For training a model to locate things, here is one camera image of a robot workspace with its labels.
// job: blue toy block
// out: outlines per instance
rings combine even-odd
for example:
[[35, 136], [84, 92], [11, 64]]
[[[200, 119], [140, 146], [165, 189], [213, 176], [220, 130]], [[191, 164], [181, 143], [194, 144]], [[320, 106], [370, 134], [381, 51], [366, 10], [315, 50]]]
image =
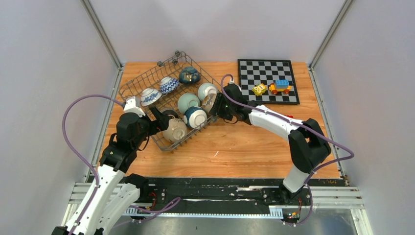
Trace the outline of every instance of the blue toy block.
[[286, 89], [288, 87], [288, 80], [275, 80], [276, 89]]

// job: black and white checkered board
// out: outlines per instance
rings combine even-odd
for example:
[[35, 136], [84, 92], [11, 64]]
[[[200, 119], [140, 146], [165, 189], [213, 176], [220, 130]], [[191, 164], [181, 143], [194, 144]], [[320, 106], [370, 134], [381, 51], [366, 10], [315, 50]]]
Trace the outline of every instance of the black and white checkered board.
[[[238, 60], [239, 85], [247, 100], [256, 100], [266, 104], [300, 104], [293, 68], [289, 60]], [[272, 94], [268, 87], [274, 80], [288, 80], [291, 86], [288, 94]], [[252, 88], [263, 83], [267, 91], [256, 96]]]

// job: metal wire basket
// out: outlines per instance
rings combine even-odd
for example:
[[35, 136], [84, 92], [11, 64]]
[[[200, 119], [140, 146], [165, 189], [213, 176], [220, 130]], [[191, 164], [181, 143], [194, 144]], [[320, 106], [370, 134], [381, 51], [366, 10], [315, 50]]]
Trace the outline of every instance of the metal wire basket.
[[[200, 72], [201, 80], [195, 84], [180, 84], [180, 86], [175, 89], [174, 91], [163, 95], [160, 99], [154, 102], [151, 106], [155, 106], [160, 111], [164, 109], [173, 109], [179, 114], [180, 118], [183, 118], [183, 115], [179, 112], [179, 108], [177, 106], [177, 102], [181, 95], [185, 93], [193, 93], [197, 95], [197, 91], [199, 89], [199, 85], [205, 82], [210, 82], [219, 88], [220, 84], [213, 79], [202, 67], [200, 67], [190, 56], [188, 56], [183, 51], [176, 51], [175, 55], [168, 58], [167, 60], [161, 62], [159, 61], [155, 67], [152, 69], [144, 72], [143, 74], [137, 76], [133, 80], [127, 82], [126, 84], [122, 85], [118, 91], [121, 98], [126, 101], [128, 98], [132, 96], [141, 96], [141, 92], [146, 88], [154, 88], [160, 90], [160, 81], [167, 76], [173, 77], [178, 79], [179, 73], [182, 69], [186, 66], [193, 66], [197, 71]], [[154, 119], [153, 114], [149, 111], [149, 107], [142, 107], [146, 114], [150, 117], [150, 119]], [[181, 146], [189, 139], [193, 137], [193, 135], [197, 135], [198, 132], [202, 131], [202, 129], [206, 128], [211, 123], [215, 122], [217, 117], [209, 116], [207, 120], [200, 124], [198, 127], [190, 130], [187, 135], [185, 135], [181, 140], [171, 143], [166, 140], [162, 133], [159, 132], [156, 135], [151, 136], [154, 142], [162, 151], [172, 151], [176, 149], [178, 146]]]

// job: wooden table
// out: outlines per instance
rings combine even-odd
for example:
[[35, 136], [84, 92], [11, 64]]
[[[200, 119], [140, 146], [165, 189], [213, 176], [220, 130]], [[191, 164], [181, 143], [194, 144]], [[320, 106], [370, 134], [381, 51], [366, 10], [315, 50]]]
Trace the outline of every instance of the wooden table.
[[[231, 73], [238, 77], [236, 62], [200, 62], [216, 81]], [[155, 62], [127, 63], [121, 85], [155, 66]], [[305, 63], [292, 63], [300, 105], [267, 105], [270, 109], [296, 119], [313, 118], [325, 128]], [[115, 132], [123, 110], [115, 105], [106, 131], [104, 147]], [[138, 152], [128, 173], [163, 177], [258, 177], [283, 178], [292, 166], [290, 148], [279, 136], [245, 123], [226, 124], [222, 120], [208, 126], [193, 139], [172, 152], [162, 152], [150, 140]], [[315, 178], [338, 178], [335, 164], [321, 169]]]

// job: white backdrop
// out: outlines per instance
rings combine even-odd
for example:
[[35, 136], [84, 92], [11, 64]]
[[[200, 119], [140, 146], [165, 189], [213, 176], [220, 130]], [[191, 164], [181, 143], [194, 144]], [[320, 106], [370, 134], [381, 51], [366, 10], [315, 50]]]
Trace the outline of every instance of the white backdrop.
[[[60, 226], [86, 167], [62, 116], [85, 94], [109, 94], [116, 68], [79, 0], [0, 0], [0, 234]], [[91, 159], [106, 102], [73, 108], [69, 139]]]
[[376, 235], [413, 234], [415, 2], [356, 0], [316, 67]]
[[344, 0], [91, 0], [120, 60], [311, 62]]

